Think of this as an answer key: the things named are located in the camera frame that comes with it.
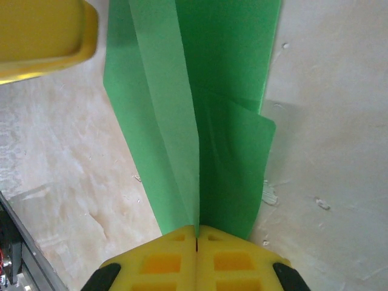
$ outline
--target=gray surface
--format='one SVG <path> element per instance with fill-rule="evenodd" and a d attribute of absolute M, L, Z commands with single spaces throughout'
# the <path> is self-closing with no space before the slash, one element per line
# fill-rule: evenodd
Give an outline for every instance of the gray surface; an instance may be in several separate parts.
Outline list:
<path fill-rule="evenodd" d="M 54 272 L 52 266 L 44 258 L 43 254 L 37 248 L 31 235 L 23 226 L 22 222 L 12 210 L 7 200 L 0 192 L 0 202 L 5 211 L 11 217 L 16 228 L 19 230 L 24 243 L 22 244 L 22 259 L 25 261 L 32 277 L 41 286 L 41 291 L 66 291 L 67 288 Z"/>

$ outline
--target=yellow container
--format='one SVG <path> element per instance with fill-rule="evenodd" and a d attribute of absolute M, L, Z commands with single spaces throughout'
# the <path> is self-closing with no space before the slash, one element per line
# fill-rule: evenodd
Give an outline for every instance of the yellow container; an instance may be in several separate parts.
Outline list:
<path fill-rule="evenodd" d="M 91 58 L 97 35 L 97 12 L 83 0 L 2 0 L 0 84 Z"/>
<path fill-rule="evenodd" d="M 81 291 L 308 291 L 290 262 L 208 226 L 185 226 L 106 261 Z"/>

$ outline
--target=white marble surface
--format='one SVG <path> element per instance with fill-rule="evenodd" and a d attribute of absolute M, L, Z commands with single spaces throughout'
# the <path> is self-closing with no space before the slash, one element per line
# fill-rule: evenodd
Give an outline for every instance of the white marble surface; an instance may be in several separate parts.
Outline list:
<path fill-rule="evenodd" d="M 93 59 L 0 86 L 0 189 L 70 290 L 160 235 L 102 86 L 108 2 Z"/>
<path fill-rule="evenodd" d="M 160 235 L 102 86 L 108 3 L 90 2 L 92 60 L 0 87 L 0 188 L 70 290 Z M 313 291 L 388 286 L 387 16 L 385 0 L 284 0 L 263 109 L 279 204 L 251 240 Z"/>

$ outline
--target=white speck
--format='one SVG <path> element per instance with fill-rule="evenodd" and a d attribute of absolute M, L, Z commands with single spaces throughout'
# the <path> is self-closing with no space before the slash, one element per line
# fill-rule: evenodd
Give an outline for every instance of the white speck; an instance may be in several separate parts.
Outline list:
<path fill-rule="evenodd" d="M 134 177 L 136 180 L 138 180 L 139 182 L 141 182 L 141 178 L 140 178 L 139 175 L 133 175 L 133 177 Z"/>
<path fill-rule="evenodd" d="M 326 203 L 325 200 L 322 200 L 319 197 L 314 197 L 314 200 L 315 200 L 315 203 L 317 203 L 317 205 L 320 208 L 322 208 L 324 210 L 329 210 L 330 209 L 330 206 L 328 205 L 328 203 Z"/>
<path fill-rule="evenodd" d="M 276 206 L 278 203 L 278 197 L 275 195 L 275 189 L 268 183 L 267 180 L 264 181 L 263 196 L 261 199 L 270 206 Z"/>

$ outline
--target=folded green sheet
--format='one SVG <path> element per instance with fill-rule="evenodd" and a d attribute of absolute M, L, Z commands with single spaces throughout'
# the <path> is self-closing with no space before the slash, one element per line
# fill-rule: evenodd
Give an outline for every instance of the folded green sheet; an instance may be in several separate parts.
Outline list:
<path fill-rule="evenodd" d="M 275 125 L 259 115 L 279 0 L 111 0 L 104 85 L 162 233 L 247 238 Z"/>

